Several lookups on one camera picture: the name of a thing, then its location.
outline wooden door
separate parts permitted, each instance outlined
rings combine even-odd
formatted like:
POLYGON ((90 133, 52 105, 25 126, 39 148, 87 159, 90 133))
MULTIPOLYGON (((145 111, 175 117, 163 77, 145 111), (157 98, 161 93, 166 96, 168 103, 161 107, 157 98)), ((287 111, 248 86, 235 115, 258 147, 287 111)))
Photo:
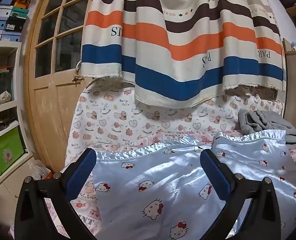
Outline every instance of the wooden door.
POLYGON ((64 167, 73 113, 91 78, 74 83, 82 30, 91 0, 42 0, 29 51, 31 130, 40 159, 53 171, 64 167))

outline gray blanket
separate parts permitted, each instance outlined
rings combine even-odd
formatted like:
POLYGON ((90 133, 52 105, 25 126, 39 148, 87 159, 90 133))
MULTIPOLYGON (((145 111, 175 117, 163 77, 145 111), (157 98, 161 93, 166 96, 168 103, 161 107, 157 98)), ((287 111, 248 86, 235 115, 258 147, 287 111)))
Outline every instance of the gray blanket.
POLYGON ((238 113, 240 129, 243 135, 267 129, 286 130, 286 143, 296 144, 296 129, 274 111, 248 111, 238 113))

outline white wall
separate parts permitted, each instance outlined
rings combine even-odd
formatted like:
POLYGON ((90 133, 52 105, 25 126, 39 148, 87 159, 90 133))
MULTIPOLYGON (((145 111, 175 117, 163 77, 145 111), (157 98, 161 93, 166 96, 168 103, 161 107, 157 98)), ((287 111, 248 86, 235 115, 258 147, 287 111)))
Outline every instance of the white wall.
POLYGON ((39 0, 32 0, 30 5, 29 5, 29 13, 27 15, 27 19, 26 22, 24 24, 24 28, 22 30, 21 33, 21 51, 20 51, 20 57, 19 57, 19 66, 18 66, 18 70, 17 70, 17 80, 18 83, 20 83, 20 85, 18 85, 17 89, 17 94, 18 96, 18 106, 21 109, 21 116, 23 119, 23 123, 24 123, 24 129, 26 131, 26 135, 27 135, 27 149, 29 149, 29 151, 33 154, 33 157, 35 159, 39 159, 38 153, 36 151, 35 148, 35 143, 33 141, 32 135, 31 135, 31 130, 30 130, 30 126, 29 126, 29 122, 28 122, 28 117, 27 117, 27 113, 26 113, 26 108, 24 105, 24 86, 27 86, 27 83, 24 83, 24 79, 23 79, 23 74, 24 74, 24 54, 25 54, 25 49, 26 49, 26 44, 27 44, 27 36, 28 36, 28 32, 29 29, 31 27, 31 22, 32 22, 32 18, 33 15, 35 13, 37 4, 38 4, 39 0))
POLYGON ((282 3, 279 0, 268 0, 268 2, 275 15, 280 36, 290 43, 296 42, 296 27, 282 3))

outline metal bolt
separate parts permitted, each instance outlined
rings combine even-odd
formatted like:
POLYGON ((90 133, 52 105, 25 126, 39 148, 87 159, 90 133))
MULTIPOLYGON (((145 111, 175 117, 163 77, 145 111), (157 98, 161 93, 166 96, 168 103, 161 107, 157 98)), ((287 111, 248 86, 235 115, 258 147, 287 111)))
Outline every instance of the metal bolt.
POLYGON ((265 180, 265 182, 266 182, 266 183, 268 183, 268 184, 270 184, 270 183, 271 183, 271 179, 270 179, 270 178, 268 178, 268 177, 264 178, 264 180, 265 180))
POLYGON ((52 177, 54 179, 59 179, 61 177, 61 173, 60 172, 56 172, 54 175, 52 175, 52 177))
POLYGON ((28 177, 25 178, 24 182, 30 182, 31 179, 32 179, 32 178, 31 178, 30 176, 28 176, 28 177))
POLYGON ((244 176, 240 173, 236 173, 235 177, 236 177, 236 179, 243 179, 244 178, 244 176))

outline bed sheet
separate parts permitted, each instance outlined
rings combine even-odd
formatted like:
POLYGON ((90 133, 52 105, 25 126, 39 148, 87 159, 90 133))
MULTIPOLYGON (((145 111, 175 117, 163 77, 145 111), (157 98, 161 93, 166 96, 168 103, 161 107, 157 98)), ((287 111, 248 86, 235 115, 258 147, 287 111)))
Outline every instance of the bed sheet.
MULTIPOLYGON (((136 150, 139 147, 152 145, 160 141, 179 139, 186 134, 189 134, 197 138, 200 142, 211 146, 213 143, 214 136, 217 132, 218 130, 157 132, 150 134, 145 138, 136 140, 131 146, 115 145, 110 143, 97 143, 96 150, 99 152, 124 152, 132 149, 136 150)), ((233 137, 242 136, 239 130, 225 130, 223 131, 223 133, 233 137)), ((290 150, 289 152, 296 163, 296 149, 290 150)), ((52 206, 50 199, 46 199, 46 203, 57 230, 61 234, 68 236, 63 226, 61 225, 61 222, 55 212, 55 209, 52 206)), ((92 175, 89 176, 78 198, 76 200, 72 200, 71 204, 74 207, 77 214, 79 215, 80 219, 85 223, 85 225, 91 231, 91 233, 95 235, 101 229, 101 218, 99 209, 97 207, 97 199, 94 184, 92 182, 92 175)))
POLYGON ((190 108, 171 109, 135 101, 134 88, 97 87, 92 84, 80 95, 70 129, 65 165, 98 142, 134 145, 156 132, 209 132, 237 130, 238 112, 272 110, 282 113, 283 103, 261 99, 259 88, 238 87, 236 96, 225 94, 190 108))

